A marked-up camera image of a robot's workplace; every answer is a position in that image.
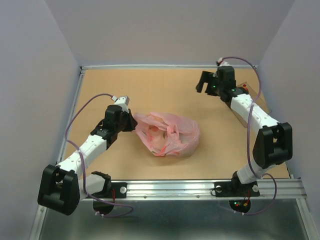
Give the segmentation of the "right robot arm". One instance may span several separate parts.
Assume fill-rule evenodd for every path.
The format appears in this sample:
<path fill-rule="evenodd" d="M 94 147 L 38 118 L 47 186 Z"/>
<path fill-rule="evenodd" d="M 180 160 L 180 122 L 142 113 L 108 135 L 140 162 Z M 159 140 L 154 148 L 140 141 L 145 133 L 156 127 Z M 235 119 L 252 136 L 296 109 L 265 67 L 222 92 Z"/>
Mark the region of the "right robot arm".
<path fill-rule="evenodd" d="M 232 66 L 219 66 L 216 72 L 203 71 L 195 89 L 219 97 L 246 122 L 247 130 L 256 134 L 253 148 L 248 148 L 249 162 L 231 180 L 216 182 L 211 193 L 218 198 L 258 197 L 257 180 L 293 156 L 292 126 L 275 120 L 257 105 L 249 88 L 236 84 Z"/>

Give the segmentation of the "red pomegranate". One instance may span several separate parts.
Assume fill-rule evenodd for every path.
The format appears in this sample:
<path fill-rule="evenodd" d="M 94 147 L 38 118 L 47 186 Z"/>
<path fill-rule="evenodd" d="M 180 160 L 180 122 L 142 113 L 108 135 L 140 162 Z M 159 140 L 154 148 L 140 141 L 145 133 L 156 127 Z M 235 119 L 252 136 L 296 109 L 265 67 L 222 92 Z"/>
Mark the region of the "red pomegranate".
<path fill-rule="evenodd" d="M 244 92 L 245 94 L 248 94 L 248 93 L 249 93 L 249 90 L 248 90 L 248 88 L 247 88 L 247 86 L 246 86 L 245 84 L 244 84 L 241 88 L 243 89 L 243 92 Z"/>

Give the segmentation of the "pink plastic bag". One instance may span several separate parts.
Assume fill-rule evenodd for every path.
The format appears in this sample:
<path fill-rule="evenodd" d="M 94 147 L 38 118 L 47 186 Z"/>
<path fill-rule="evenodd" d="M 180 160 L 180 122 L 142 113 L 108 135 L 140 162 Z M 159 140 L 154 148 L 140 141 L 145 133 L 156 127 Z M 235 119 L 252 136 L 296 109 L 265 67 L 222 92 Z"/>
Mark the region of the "pink plastic bag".
<path fill-rule="evenodd" d="M 156 157 L 189 157 L 196 151 L 201 132 L 196 121 L 168 112 L 135 113 L 135 133 Z"/>

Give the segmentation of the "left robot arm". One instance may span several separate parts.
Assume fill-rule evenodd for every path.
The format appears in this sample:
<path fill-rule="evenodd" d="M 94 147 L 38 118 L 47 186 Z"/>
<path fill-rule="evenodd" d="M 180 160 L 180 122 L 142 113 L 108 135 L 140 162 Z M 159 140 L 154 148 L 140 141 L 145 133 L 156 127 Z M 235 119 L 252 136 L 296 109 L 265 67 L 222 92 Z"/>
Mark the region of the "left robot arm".
<path fill-rule="evenodd" d="M 79 202 L 93 196 L 95 200 L 110 197 L 114 206 L 116 190 L 111 177 L 99 171 L 89 175 L 86 168 L 117 140 L 120 132 L 131 132 L 137 126 L 131 110 L 124 103 L 109 105 L 104 118 L 84 143 L 62 162 L 49 164 L 42 172 L 37 202 L 51 210 L 71 215 Z"/>

